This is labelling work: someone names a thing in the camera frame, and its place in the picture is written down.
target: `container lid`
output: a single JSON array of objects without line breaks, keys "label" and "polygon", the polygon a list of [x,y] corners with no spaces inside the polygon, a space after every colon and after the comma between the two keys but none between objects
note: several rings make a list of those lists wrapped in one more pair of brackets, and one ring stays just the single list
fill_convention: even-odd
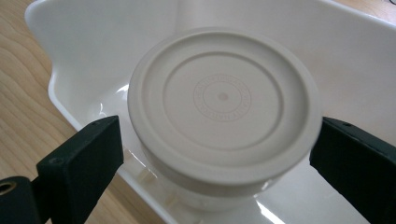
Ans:
[{"label": "container lid", "polygon": [[172,36],[134,70],[137,135],[159,160],[212,184],[257,183],[289,170],[321,124],[316,85],[276,42],[223,28]]}]

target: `circular embossed pattern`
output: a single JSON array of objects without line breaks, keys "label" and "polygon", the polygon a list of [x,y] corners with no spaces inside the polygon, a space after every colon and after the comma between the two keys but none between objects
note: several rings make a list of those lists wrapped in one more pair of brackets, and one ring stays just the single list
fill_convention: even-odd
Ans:
[{"label": "circular embossed pattern", "polygon": [[194,104],[205,116],[215,121],[242,118],[250,108],[248,87],[238,78],[215,74],[199,81],[194,89]]}]

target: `white lid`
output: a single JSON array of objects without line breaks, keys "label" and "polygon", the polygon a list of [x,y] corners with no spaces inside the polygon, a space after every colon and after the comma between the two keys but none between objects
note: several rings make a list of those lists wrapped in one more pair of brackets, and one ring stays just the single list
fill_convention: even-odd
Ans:
[{"label": "white lid", "polygon": [[296,57],[222,28],[160,43],[134,70],[128,97],[148,150],[212,184],[281,175],[311,149],[321,124],[318,90]]}]

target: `wooden surface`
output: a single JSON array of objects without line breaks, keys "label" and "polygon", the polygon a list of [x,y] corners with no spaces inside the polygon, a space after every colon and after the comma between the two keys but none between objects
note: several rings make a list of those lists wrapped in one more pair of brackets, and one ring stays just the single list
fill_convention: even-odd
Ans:
[{"label": "wooden surface", "polygon": [[[337,0],[396,24],[387,0]],[[0,179],[36,176],[35,165],[76,131],[48,97],[51,63],[29,32],[31,0],[0,0]],[[162,223],[116,175],[87,223]]]}]

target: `screw hole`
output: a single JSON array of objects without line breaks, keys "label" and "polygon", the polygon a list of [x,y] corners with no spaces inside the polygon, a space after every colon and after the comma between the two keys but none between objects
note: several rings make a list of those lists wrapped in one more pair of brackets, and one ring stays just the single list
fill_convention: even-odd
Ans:
[{"label": "screw hole", "polygon": [[14,190],[17,187],[17,183],[14,181],[8,181],[0,184],[0,195],[4,195]]}]

